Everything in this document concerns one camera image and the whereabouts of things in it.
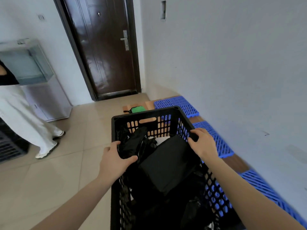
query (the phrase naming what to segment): fish tank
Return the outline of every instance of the fish tank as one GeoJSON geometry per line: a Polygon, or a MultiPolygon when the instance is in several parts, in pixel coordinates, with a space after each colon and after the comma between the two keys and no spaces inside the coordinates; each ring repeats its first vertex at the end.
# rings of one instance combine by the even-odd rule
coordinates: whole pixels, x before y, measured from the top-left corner
{"type": "Polygon", "coordinates": [[[44,83],[54,74],[36,39],[0,42],[0,60],[20,85],[44,83]]]}

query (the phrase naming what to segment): door handle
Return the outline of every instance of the door handle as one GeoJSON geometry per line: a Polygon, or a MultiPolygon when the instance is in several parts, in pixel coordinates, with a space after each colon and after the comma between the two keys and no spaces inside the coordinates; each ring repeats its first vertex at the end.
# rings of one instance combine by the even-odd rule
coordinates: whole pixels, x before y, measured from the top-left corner
{"type": "Polygon", "coordinates": [[[124,32],[124,38],[121,38],[120,40],[125,42],[126,51],[129,51],[128,34],[126,30],[123,30],[123,32],[124,32]]]}

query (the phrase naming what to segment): person's arm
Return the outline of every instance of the person's arm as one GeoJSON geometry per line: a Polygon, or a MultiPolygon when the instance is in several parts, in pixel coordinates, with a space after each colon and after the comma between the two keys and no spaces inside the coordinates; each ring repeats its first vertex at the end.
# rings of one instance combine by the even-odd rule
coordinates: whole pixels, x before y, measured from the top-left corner
{"type": "Polygon", "coordinates": [[[3,76],[3,75],[6,75],[7,72],[5,70],[5,68],[3,68],[1,65],[0,65],[0,76],[3,76]]]}
{"type": "Polygon", "coordinates": [[[257,191],[218,157],[214,139],[205,129],[197,128],[191,132],[197,134],[199,139],[194,142],[189,138],[188,143],[212,171],[248,230],[305,230],[294,218],[257,191]]]}
{"type": "Polygon", "coordinates": [[[111,185],[125,172],[129,165],[138,159],[137,156],[121,159],[117,152],[118,144],[120,144],[120,141],[115,141],[111,143],[111,147],[104,149],[99,175],[96,179],[31,230],[79,229],[111,185]]]}

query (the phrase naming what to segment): door frame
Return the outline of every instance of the door frame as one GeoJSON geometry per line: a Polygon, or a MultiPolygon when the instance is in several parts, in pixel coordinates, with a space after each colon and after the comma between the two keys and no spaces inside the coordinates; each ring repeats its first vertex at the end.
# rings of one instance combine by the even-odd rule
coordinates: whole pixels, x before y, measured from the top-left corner
{"type": "Polygon", "coordinates": [[[107,93],[102,96],[101,95],[98,96],[98,94],[95,92],[94,82],[91,78],[91,72],[87,65],[81,44],[78,40],[78,35],[75,30],[74,24],[72,22],[71,17],[69,16],[65,1],[64,0],[53,0],[53,1],[59,12],[59,16],[62,20],[64,29],[66,31],[70,45],[75,54],[75,57],[79,64],[81,73],[83,75],[85,84],[87,86],[87,89],[90,93],[92,100],[99,101],[99,100],[110,99],[110,98],[119,97],[119,96],[127,96],[130,94],[141,93],[141,79],[140,79],[140,69],[139,69],[139,63],[138,63],[138,46],[137,46],[136,30],[135,30],[133,0],[124,0],[124,3],[125,3],[126,19],[128,23],[128,33],[129,33],[128,40],[129,40],[129,48],[131,49],[131,54],[132,54],[132,65],[133,65],[133,71],[134,71],[136,91],[124,90],[124,91],[119,91],[119,92],[107,93]]]}

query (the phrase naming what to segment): crate handle hole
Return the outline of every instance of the crate handle hole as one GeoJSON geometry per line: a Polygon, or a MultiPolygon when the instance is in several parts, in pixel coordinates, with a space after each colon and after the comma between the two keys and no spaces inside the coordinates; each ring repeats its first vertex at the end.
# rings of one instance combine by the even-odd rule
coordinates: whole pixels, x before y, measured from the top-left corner
{"type": "Polygon", "coordinates": [[[148,118],[148,119],[141,119],[139,120],[139,123],[142,124],[142,123],[150,123],[150,122],[153,122],[153,121],[156,121],[157,118],[156,117],[153,117],[153,118],[148,118]]]}

